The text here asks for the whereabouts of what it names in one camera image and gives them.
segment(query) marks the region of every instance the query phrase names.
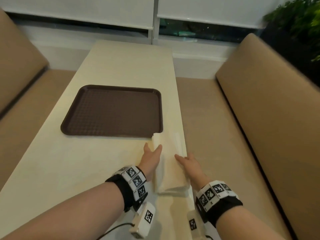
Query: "table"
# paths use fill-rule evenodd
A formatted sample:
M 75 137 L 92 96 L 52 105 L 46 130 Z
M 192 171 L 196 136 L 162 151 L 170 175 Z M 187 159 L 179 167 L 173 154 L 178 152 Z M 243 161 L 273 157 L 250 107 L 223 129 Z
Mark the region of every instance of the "table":
M 151 140 L 66 136 L 60 125 L 78 90 L 88 84 L 154 88 L 162 95 L 163 131 L 178 132 L 186 153 L 172 52 L 168 48 L 98 41 L 82 63 L 0 192 L 0 238 L 54 205 L 104 182 L 124 165 L 136 164 Z M 148 198 L 157 212 L 149 239 L 191 239 L 187 212 L 194 209 L 191 189 L 185 197 Z M 133 213 L 118 222 L 131 222 Z M 127 227 L 105 239 L 131 239 Z

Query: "white roller blind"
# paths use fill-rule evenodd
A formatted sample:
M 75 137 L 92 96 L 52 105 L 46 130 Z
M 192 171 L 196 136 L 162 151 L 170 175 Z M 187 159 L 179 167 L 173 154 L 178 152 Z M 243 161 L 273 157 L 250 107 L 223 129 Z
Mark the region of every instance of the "white roller blind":
M 159 0 L 158 17 L 258 28 L 284 0 Z
M 0 0 L 7 12 L 152 29 L 154 0 Z

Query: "wristband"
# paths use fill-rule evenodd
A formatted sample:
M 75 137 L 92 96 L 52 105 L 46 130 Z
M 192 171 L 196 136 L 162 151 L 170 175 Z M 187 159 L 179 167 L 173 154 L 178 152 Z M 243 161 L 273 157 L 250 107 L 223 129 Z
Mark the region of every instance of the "wristband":
M 119 188 L 123 197 L 125 212 L 129 211 L 132 206 L 134 210 L 137 210 L 148 194 L 144 186 L 146 177 L 136 166 L 121 168 L 106 182 L 114 182 Z
M 203 222 L 206 223 L 209 220 L 216 227 L 217 220 L 223 213 L 243 204 L 225 182 L 216 180 L 197 193 L 195 205 Z

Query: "tray rim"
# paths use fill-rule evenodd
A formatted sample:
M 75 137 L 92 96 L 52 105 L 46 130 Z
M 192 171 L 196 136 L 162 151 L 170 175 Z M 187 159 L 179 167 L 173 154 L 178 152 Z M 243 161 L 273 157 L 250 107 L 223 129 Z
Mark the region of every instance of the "tray rim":
M 64 127 L 67 121 L 72 117 L 71 114 L 76 109 L 78 100 L 81 98 L 82 94 L 84 93 L 85 90 L 89 90 L 90 88 L 92 89 L 101 89 L 101 87 L 106 88 L 105 90 L 108 90 L 107 88 L 113 88 L 111 90 L 114 91 L 131 91 L 131 92 L 138 92 L 138 91 L 133 91 L 133 90 L 141 90 L 141 92 L 148 92 L 149 93 L 155 93 L 158 98 L 159 98 L 159 118 L 160 118 L 160 129 L 159 132 L 156 133 L 162 133 L 163 132 L 163 116 L 162 116 L 162 99 L 161 99 L 161 92 L 155 88 L 136 88 L 136 87 L 122 87 L 122 86 L 108 86 L 108 85 L 94 85 L 94 84 L 88 84 L 84 85 L 81 88 L 79 88 L 74 100 L 72 101 L 72 104 L 64 117 L 61 125 L 60 125 L 60 130 L 63 134 L 67 136 L 96 136 L 96 135 L 78 135 L 74 133 L 69 133 L 68 130 Z M 125 137 L 125 138 L 133 138 L 133 136 L 128 136 L 128 135 L 109 135 L 109 136 L 103 136 L 103 137 Z M 141 137 L 141 136 L 135 136 L 134 138 L 149 138 L 149 137 Z

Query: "tan leather upholstery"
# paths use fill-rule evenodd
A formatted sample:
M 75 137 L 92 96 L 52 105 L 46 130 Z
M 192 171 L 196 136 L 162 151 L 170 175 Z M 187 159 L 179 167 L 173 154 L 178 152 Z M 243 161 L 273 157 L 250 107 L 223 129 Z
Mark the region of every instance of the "tan leather upholstery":
M 319 89 L 253 34 L 216 76 L 298 238 L 319 239 Z
M 177 78 L 186 146 L 212 180 L 223 180 L 247 209 L 290 239 L 256 162 L 215 80 Z
M 74 74 L 47 71 L 0 121 L 0 190 Z
M 0 8 L 0 112 L 48 61 Z

